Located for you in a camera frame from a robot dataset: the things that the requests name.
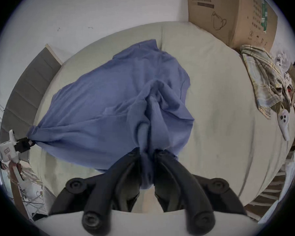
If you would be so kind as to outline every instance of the white wall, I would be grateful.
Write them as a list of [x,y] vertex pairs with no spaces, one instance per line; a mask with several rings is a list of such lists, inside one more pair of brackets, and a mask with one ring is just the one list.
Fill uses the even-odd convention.
[[[276,5],[271,53],[284,47],[295,60],[295,36]],[[114,32],[153,22],[188,21],[187,0],[24,0],[0,36],[0,116],[33,58],[49,44],[61,61]]]

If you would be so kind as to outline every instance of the blue cloth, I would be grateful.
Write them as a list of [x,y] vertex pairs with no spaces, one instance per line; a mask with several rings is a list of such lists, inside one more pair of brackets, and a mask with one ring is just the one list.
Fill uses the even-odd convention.
[[140,147],[141,187],[149,188],[154,150],[178,155],[189,139],[189,86],[188,74],[155,40],[137,43],[60,89],[27,137],[57,158],[98,170]]

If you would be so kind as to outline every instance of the plaid towel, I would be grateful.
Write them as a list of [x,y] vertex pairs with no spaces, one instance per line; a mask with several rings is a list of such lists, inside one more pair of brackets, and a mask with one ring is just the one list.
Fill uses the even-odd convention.
[[260,112],[268,119],[271,111],[279,113],[282,108],[290,112],[290,100],[281,71],[274,65],[271,55],[262,48],[251,45],[240,47],[250,76],[256,104]]

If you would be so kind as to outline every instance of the upholstered headboard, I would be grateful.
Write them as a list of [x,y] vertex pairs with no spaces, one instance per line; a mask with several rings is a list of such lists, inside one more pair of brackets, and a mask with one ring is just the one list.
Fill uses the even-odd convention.
[[[28,65],[17,81],[4,114],[0,129],[0,143],[9,140],[9,130],[13,129],[15,138],[26,136],[40,102],[61,64],[45,47]],[[28,161],[28,152],[21,154],[21,159]]]

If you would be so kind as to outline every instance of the white bedsheet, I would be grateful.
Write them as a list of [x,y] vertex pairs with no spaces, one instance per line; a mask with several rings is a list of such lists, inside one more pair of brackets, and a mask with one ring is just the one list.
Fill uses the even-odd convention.
[[[36,114],[38,124],[52,96],[63,86],[140,41],[156,39],[158,47],[177,58],[191,86],[186,106],[195,118],[190,139],[179,161],[193,174],[226,179],[246,205],[274,178],[295,137],[295,113],[290,113],[286,142],[276,114],[267,120],[257,109],[252,85],[238,53],[208,32],[188,22],[163,22],[134,27],[102,38],[66,61],[47,89]],[[34,146],[30,164],[55,194],[73,177],[99,174],[73,165]]]

